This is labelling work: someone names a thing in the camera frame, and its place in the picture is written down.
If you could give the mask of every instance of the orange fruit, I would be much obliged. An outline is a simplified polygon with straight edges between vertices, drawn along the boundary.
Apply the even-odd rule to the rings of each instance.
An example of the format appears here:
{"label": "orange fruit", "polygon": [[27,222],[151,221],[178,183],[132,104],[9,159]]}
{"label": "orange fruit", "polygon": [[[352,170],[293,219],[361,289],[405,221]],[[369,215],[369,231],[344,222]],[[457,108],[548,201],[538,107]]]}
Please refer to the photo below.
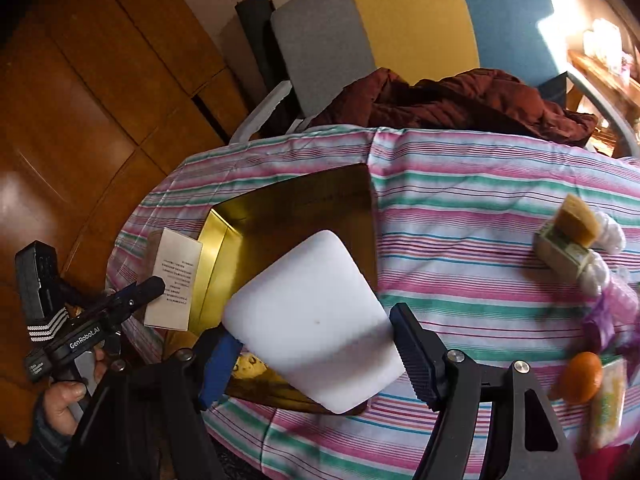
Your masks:
{"label": "orange fruit", "polygon": [[602,384],[602,362],[593,352],[582,352],[569,361],[558,384],[560,396],[568,404],[591,400]]}

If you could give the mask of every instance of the gold box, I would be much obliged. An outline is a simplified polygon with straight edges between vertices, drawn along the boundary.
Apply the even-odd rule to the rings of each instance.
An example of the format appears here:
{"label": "gold box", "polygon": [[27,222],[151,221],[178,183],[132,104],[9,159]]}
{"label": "gold box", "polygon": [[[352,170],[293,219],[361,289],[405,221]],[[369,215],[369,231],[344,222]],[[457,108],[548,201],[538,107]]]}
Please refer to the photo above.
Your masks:
{"label": "gold box", "polygon": [[[190,311],[192,335],[189,340],[180,333],[169,334],[164,353],[193,345],[195,336],[220,323],[233,293],[324,229],[338,235],[376,291],[376,233],[365,164],[291,178],[213,206],[198,238],[202,253]],[[329,413],[272,370],[254,379],[231,377],[226,393],[288,410]],[[345,415],[359,413],[365,406],[363,403]]]}

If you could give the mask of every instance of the striped tablecloth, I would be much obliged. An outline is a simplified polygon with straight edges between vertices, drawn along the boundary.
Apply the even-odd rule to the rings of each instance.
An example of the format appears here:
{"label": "striped tablecloth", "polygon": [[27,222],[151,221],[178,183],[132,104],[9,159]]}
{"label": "striped tablecloth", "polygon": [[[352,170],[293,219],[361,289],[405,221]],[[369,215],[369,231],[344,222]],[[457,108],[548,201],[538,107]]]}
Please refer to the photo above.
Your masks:
{"label": "striped tablecloth", "polygon": [[[582,301],[536,259],[532,235],[573,192],[610,213],[628,246],[605,256],[640,281],[640,170],[542,140],[475,132],[333,126],[194,155],[142,201],[124,225],[108,285],[136,278],[146,236],[168,227],[197,237],[211,205],[279,180],[366,162],[378,201],[378,295],[404,301],[448,348],[507,366],[532,364],[549,386],[582,343]],[[160,336],[133,320],[127,333],[150,362]],[[617,443],[640,424],[640,381],[626,394]],[[572,442],[584,408],[554,402]],[[468,478],[480,472],[490,406],[479,411]],[[360,416],[317,416],[225,399],[209,431],[271,478],[409,478],[435,415],[406,375]]]}

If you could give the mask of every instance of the chair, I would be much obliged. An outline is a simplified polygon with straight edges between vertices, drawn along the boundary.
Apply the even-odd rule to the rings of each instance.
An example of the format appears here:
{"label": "chair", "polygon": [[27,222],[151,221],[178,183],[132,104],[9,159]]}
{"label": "chair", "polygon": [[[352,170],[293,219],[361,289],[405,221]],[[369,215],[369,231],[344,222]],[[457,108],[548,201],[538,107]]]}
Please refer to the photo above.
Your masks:
{"label": "chair", "polygon": [[[502,69],[534,87],[547,83],[548,88],[548,82],[556,79],[563,96],[566,73],[618,129],[631,155],[640,156],[628,123],[566,62],[566,45],[551,0],[291,0],[273,12],[264,8],[256,12],[254,2],[263,6],[268,2],[261,1],[246,0],[236,8],[272,89],[231,143],[247,142],[292,90],[300,113],[291,118],[295,121],[287,133],[308,123],[343,87],[379,67],[390,68],[414,84],[482,66]],[[253,25],[251,34],[247,16],[270,17],[287,79],[269,85],[277,71],[266,67],[271,62],[264,56],[269,45],[256,42],[266,34],[263,30],[255,34],[260,23]]]}

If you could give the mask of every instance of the chair armrest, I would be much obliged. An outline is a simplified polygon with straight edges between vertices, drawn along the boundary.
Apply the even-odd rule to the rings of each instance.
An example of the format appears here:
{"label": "chair armrest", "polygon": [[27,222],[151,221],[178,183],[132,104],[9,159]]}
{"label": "chair armrest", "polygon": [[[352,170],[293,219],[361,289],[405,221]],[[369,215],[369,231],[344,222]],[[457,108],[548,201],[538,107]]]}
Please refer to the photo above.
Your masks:
{"label": "chair armrest", "polygon": [[568,78],[577,86],[578,90],[593,103],[607,121],[622,135],[629,146],[629,154],[634,157],[640,157],[640,146],[638,146],[636,134],[629,126],[629,123],[626,122],[626,119],[575,66],[567,63],[566,72]]}
{"label": "chair armrest", "polygon": [[262,125],[267,121],[271,114],[276,109],[276,106],[291,92],[293,85],[291,81],[284,80],[278,83],[276,88],[271,90],[267,97],[260,102],[257,107],[242,121],[242,124],[238,126],[238,129],[234,132],[229,140],[229,144],[241,144],[248,142],[255,132],[257,132]]}

